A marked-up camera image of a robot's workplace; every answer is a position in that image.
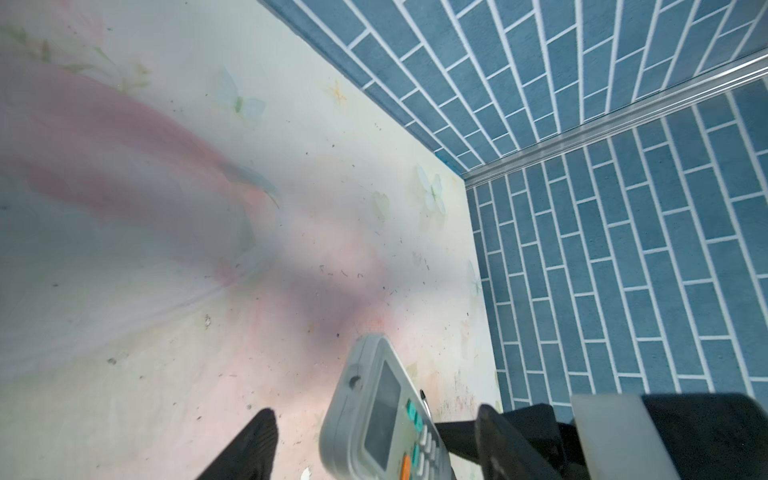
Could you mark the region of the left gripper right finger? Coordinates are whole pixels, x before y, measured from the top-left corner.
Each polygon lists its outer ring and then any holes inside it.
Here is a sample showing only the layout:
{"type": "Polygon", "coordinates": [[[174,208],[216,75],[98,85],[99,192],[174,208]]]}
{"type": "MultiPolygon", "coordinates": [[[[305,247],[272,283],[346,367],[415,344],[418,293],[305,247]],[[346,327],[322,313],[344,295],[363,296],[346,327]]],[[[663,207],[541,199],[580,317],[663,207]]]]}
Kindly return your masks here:
{"type": "Polygon", "coordinates": [[[482,404],[475,441],[485,480],[560,479],[560,473],[491,406],[482,404]]]}

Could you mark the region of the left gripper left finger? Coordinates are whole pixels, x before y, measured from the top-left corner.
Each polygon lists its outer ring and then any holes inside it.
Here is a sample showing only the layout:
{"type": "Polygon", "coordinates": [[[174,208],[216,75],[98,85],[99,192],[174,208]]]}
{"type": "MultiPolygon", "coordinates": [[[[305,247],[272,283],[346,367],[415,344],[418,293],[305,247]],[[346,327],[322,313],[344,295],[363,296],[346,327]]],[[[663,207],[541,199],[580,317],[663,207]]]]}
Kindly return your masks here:
{"type": "Polygon", "coordinates": [[[260,410],[198,479],[270,479],[278,437],[275,412],[270,408],[260,410]]]}

